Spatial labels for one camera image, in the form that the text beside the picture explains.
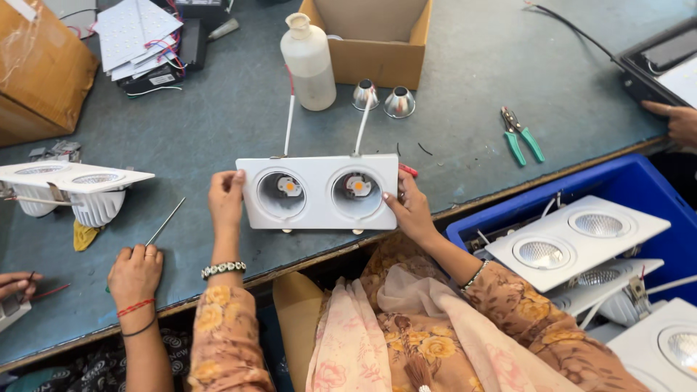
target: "workbench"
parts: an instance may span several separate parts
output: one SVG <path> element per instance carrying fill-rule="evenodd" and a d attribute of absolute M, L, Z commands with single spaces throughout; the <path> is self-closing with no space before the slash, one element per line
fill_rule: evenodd
<path fill-rule="evenodd" d="M 284 18 L 299 0 L 283 4 L 237 0 L 241 25 L 208 45 L 206 68 L 191 72 L 184 90 L 130 100 L 98 72 L 76 132 L 91 165 L 151 172 L 136 183 L 119 215 L 84 252 L 72 247 L 74 215 L 67 208 L 44 218 L 0 203 L 0 271 L 46 276 L 39 291 L 71 283 L 37 300 L 31 312 L 0 334 L 0 370 L 35 361 L 118 331 L 105 292 L 106 277 L 124 246 L 144 243 L 179 200 L 187 200 L 164 229 L 164 272 L 157 307 L 169 314 L 191 307 L 206 284 L 213 232 L 207 208 L 210 176 L 235 168 L 237 158 L 267 158 L 284 147 L 288 75 L 279 42 Z M 546 0 L 617 53 L 692 16 L 684 0 Z M 436 0 L 416 111 L 391 119 L 380 106 L 367 122 L 362 152 L 394 153 L 420 173 L 418 185 L 439 216 L 464 211 L 547 179 L 662 140 L 666 124 L 645 113 L 622 90 L 620 71 L 605 54 L 561 22 L 524 10 L 514 0 Z M 89 42 L 98 52 L 98 37 Z M 352 86 L 338 85 L 322 112 L 296 103 L 291 156 L 348 155 L 362 112 Z M 389 91 L 381 89 L 384 100 Z M 546 157 L 537 163 L 519 137 L 528 164 L 519 167 L 503 137 L 501 106 L 516 112 Z M 45 140 L 0 149 L 0 165 L 22 163 Z M 418 143 L 431 153 L 426 154 Z M 251 230 L 243 218 L 241 256 L 248 285 L 317 263 L 380 232 Z"/>

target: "red tool handle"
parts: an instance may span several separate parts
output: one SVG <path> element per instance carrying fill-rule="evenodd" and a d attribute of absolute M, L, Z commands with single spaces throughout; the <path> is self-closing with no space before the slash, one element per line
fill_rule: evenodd
<path fill-rule="evenodd" d="M 409 166 L 407 166 L 407 165 L 405 165 L 405 164 L 403 164 L 403 163 L 400 163 L 400 164 L 399 164 L 399 168 L 400 168 L 401 170 L 404 170 L 405 172 L 411 174 L 411 176 L 414 177 L 414 178 L 416 178 L 416 177 L 419 176 L 419 172 L 417 172 L 416 170 L 412 169 L 411 167 L 409 167 Z"/>

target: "blue plastic crate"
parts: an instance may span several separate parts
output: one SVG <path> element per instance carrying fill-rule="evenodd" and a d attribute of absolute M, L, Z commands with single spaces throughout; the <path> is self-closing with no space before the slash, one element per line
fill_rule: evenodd
<path fill-rule="evenodd" d="M 464 241 L 474 239 L 477 229 L 494 232 L 538 216 L 559 190 L 562 191 L 562 202 L 566 204 L 594 195 L 671 222 L 671 228 L 646 241 L 637 256 L 666 262 L 646 276 L 646 287 L 697 274 L 697 251 L 694 248 L 697 214 L 649 160 L 638 154 L 611 160 L 513 197 L 452 223 L 445 235 L 466 250 Z M 675 297 L 697 305 L 697 282 L 653 294 L 650 299 L 658 301 Z"/>

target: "person's hand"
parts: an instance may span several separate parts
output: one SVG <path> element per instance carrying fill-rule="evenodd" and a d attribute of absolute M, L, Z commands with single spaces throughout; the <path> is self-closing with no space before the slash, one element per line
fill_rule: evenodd
<path fill-rule="evenodd" d="M 648 100 L 642 101 L 641 105 L 651 113 L 670 118 L 668 136 L 685 146 L 697 147 L 697 110 Z"/>
<path fill-rule="evenodd" d="M 400 204 L 394 195 L 387 192 L 383 193 L 383 199 L 395 213 L 397 222 L 404 233 L 417 244 L 440 236 L 431 218 L 431 209 L 429 209 L 426 195 L 419 191 L 414 177 L 404 170 L 399 170 L 398 189 L 404 205 Z"/>
<path fill-rule="evenodd" d="M 116 256 L 107 282 L 117 310 L 152 299 L 160 284 L 164 256 L 154 245 L 124 248 Z"/>
<path fill-rule="evenodd" d="M 208 209 L 216 238 L 234 241 L 240 234 L 245 171 L 215 173 L 210 178 Z"/>
<path fill-rule="evenodd" d="M 0 301 L 16 292 L 23 292 L 24 298 L 22 302 L 27 302 L 36 292 L 36 283 L 34 280 L 39 280 L 41 278 L 43 278 L 43 275 L 40 273 L 34 273 L 32 276 L 31 272 L 26 271 L 0 273 Z"/>

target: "orange floral dress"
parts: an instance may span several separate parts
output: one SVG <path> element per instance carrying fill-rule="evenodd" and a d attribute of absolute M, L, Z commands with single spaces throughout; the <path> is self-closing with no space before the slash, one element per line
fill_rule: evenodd
<path fill-rule="evenodd" d="M 426 360 L 436 391 L 483 392 L 449 319 L 380 310 L 377 292 L 395 264 L 414 275 L 447 284 L 430 257 L 403 235 L 385 240 L 365 267 L 360 281 L 388 345 L 392 392 L 415 392 L 404 371 L 405 345 L 417 347 Z M 466 298 L 502 332 L 582 390 L 648 392 L 609 348 L 588 337 L 572 316 L 505 267 L 490 263 Z M 189 383 L 195 391 L 273 391 L 257 340 L 254 299 L 249 293 L 228 287 L 206 290 L 194 322 Z M 342 380 L 340 374 L 331 378 Z"/>

